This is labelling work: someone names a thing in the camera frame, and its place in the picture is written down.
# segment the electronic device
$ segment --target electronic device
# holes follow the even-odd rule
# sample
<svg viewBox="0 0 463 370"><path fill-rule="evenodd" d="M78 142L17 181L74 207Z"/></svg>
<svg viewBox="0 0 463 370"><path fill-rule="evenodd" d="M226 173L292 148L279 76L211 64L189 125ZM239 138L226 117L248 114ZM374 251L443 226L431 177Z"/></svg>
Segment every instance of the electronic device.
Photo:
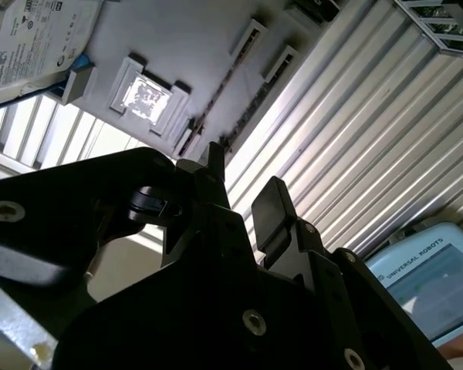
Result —
<svg viewBox="0 0 463 370"><path fill-rule="evenodd" d="M437 224L367 262L434 346L463 334L463 230Z"/></svg>

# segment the barcode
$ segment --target barcode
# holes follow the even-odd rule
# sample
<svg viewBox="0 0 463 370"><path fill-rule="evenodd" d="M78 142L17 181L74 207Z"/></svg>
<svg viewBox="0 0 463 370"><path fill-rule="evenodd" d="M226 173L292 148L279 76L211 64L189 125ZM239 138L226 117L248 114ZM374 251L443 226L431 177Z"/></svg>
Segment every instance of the barcode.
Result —
<svg viewBox="0 0 463 370"><path fill-rule="evenodd" d="M25 7L24 7L24 12L31 12L32 8L32 0L25 0Z"/></svg>

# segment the label sticker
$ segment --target label sticker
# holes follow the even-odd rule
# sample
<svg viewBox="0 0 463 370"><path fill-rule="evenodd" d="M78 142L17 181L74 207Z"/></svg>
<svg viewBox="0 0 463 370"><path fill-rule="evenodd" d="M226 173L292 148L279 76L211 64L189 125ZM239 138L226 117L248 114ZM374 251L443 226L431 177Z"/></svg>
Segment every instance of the label sticker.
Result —
<svg viewBox="0 0 463 370"><path fill-rule="evenodd" d="M0 89L67 70L83 52L99 2L16 0L0 31Z"/></svg>

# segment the screen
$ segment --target screen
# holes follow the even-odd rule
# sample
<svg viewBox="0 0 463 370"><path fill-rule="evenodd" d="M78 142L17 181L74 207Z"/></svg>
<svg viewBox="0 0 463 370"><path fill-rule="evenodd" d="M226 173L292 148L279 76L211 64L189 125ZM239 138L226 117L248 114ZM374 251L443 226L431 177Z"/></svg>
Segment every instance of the screen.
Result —
<svg viewBox="0 0 463 370"><path fill-rule="evenodd" d="M387 290L433 341L463 325L463 253L448 244Z"/></svg>

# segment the corrugated metal wall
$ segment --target corrugated metal wall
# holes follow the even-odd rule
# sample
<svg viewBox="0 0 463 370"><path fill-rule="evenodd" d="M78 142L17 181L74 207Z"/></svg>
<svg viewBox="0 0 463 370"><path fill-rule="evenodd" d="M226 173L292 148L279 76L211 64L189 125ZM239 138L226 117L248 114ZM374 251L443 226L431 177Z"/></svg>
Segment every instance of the corrugated metal wall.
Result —
<svg viewBox="0 0 463 370"><path fill-rule="evenodd" d="M463 227L463 59L390 0L347 2L227 167L253 242L271 176L329 249L363 254L435 214Z"/></svg>

